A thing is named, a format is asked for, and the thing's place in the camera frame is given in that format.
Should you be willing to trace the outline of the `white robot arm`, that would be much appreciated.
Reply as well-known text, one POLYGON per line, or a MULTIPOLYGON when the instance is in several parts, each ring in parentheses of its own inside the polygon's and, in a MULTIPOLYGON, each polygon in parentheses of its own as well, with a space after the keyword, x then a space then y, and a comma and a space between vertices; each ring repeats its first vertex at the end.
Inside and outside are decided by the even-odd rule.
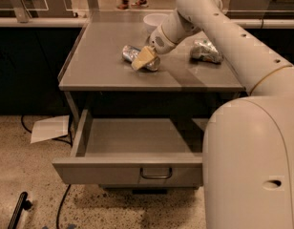
POLYGON ((294 66, 226 17, 217 0, 176 0, 150 43, 168 53, 203 31, 247 95, 220 106, 203 139, 207 229, 294 229, 294 66))

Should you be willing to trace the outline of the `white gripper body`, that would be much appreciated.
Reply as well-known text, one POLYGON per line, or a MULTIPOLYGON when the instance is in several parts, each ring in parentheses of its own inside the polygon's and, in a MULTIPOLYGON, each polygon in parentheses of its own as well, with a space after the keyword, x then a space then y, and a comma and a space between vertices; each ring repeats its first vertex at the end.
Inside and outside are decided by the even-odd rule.
POLYGON ((151 33, 149 43, 157 54, 172 51, 185 36, 185 30, 178 14, 169 14, 151 33))

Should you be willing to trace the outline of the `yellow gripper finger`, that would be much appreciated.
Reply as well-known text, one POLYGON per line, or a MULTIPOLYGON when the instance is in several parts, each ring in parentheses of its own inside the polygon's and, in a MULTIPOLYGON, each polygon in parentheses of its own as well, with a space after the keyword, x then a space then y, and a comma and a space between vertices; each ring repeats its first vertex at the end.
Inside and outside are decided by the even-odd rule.
POLYGON ((157 57, 158 56, 153 47, 145 46, 142 48, 142 50, 138 53, 137 57, 132 62, 132 68, 135 71, 138 71, 142 68, 154 71, 156 69, 155 60, 157 57))

